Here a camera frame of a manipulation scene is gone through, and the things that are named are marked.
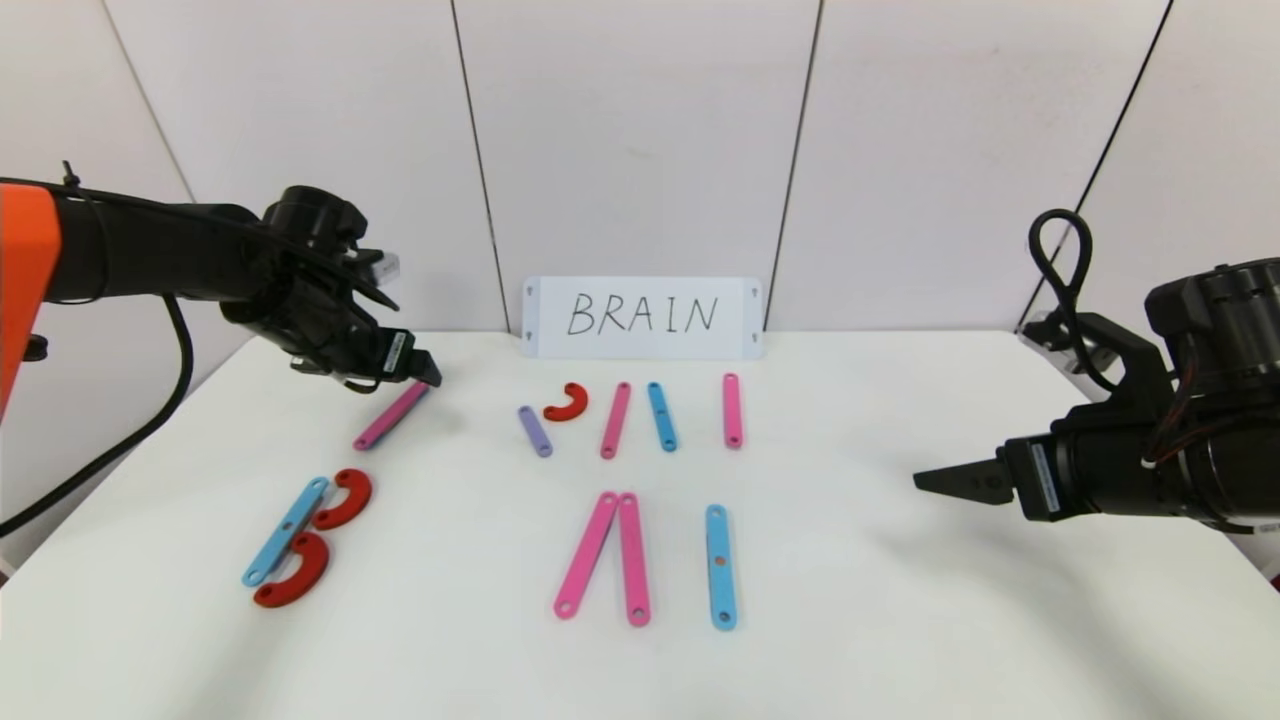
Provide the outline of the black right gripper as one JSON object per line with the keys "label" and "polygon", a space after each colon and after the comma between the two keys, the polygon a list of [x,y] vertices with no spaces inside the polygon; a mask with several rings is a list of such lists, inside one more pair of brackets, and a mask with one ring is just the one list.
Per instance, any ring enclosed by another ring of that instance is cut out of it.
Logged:
{"label": "black right gripper", "polygon": [[1074,407],[1039,436],[1007,441],[997,457],[918,471],[920,491],[975,503],[1015,500],[1032,521],[1091,514],[1184,516],[1192,492],[1176,461],[1142,462],[1155,420],[1105,404]]}

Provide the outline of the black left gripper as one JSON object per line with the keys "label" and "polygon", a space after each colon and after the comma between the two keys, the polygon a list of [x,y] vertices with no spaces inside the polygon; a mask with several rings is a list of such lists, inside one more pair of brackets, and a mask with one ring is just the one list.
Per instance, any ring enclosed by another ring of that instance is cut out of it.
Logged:
{"label": "black left gripper", "polygon": [[412,348],[407,331],[387,328],[355,301],[305,304],[305,370],[348,384],[413,379],[442,386],[442,370],[424,348]]}

